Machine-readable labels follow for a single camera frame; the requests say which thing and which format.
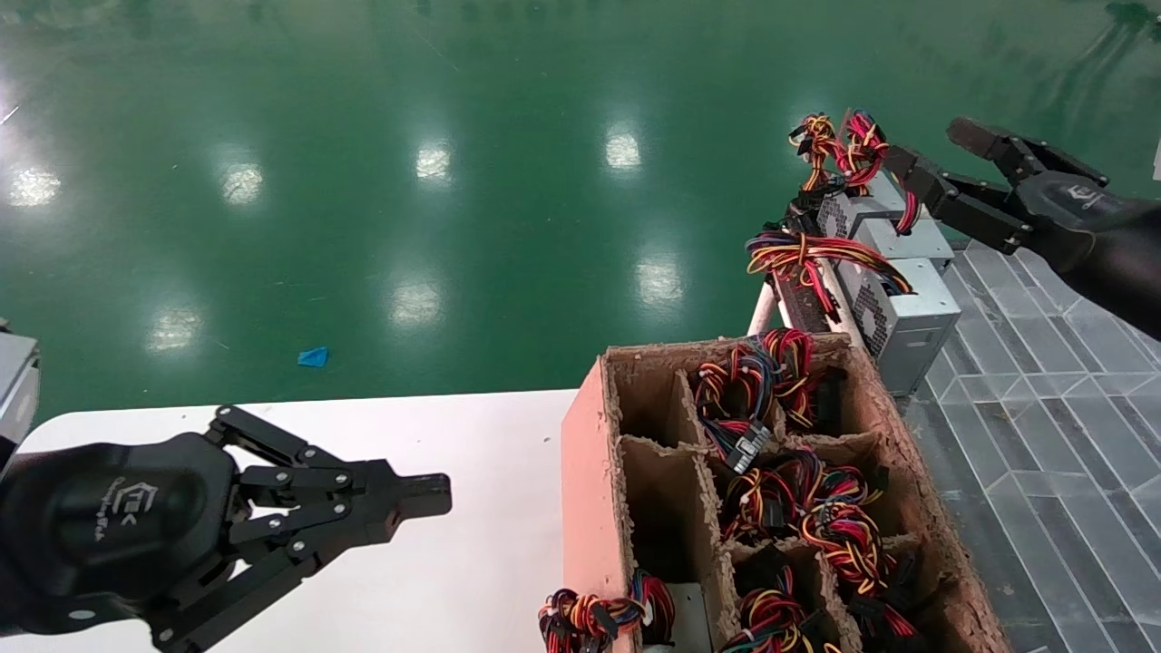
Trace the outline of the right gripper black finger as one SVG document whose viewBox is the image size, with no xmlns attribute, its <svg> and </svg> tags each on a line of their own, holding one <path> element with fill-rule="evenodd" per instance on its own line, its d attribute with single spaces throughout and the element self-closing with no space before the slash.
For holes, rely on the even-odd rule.
<svg viewBox="0 0 1161 653">
<path fill-rule="evenodd" d="M 932 218 L 953 228 L 985 247 L 1011 254 L 1032 234 L 1024 220 L 1009 211 L 1011 189 L 975 178 L 950 173 L 911 149 L 890 145 L 884 167 Z"/>
<path fill-rule="evenodd" d="M 1106 187 L 1108 177 L 1047 141 L 1027 138 L 969 117 L 956 117 L 947 127 L 947 138 L 980 160 L 991 162 L 1010 182 L 1045 172 L 1079 175 Z"/>
</svg>

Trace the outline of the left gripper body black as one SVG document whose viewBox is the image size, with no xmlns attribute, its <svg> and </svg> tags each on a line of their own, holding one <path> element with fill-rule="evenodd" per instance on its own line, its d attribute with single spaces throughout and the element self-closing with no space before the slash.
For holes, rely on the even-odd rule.
<svg viewBox="0 0 1161 653">
<path fill-rule="evenodd" d="M 3 636 L 63 636 L 190 605 L 228 581 L 248 517 L 202 435 L 19 454 L 3 476 Z"/>
</svg>

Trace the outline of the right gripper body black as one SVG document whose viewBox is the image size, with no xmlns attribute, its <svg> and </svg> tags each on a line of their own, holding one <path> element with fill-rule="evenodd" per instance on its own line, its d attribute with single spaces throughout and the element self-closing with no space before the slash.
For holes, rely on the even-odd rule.
<svg viewBox="0 0 1161 653">
<path fill-rule="evenodd" d="M 1016 208 L 1027 223 L 1023 247 L 1031 249 L 1063 278 L 1112 278 L 1135 202 L 1118 198 L 1082 175 L 1044 172 L 1017 182 Z"/>
</svg>

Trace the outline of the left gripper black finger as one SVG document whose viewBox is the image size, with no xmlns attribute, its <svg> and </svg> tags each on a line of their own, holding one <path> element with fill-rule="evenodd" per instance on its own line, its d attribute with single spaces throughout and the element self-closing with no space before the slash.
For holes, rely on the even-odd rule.
<svg viewBox="0 0 1161 653">
<path fill-rule="evenodd" d="M 240 473 L 243 496 L 258 507 L 307 507 L 322 502 L 374 507 L 449 507 L 450 479 L 444 473 L 399 475 L 385 459 L 345 462 L 298 435 L 239 406 L 221 406 L 207 432 L 221 449 L 236 447 L 266 466 Z"/>
<path fill-rule="evenodd" d="M 248 565 L 190 605 L 149 619 L 161 652 L 207 652 L 353 547 L 385 544 L 403 521 L 450 512 L 449 497 L 354 497 L 254 518 L 228 530 Z"/>
</svg>

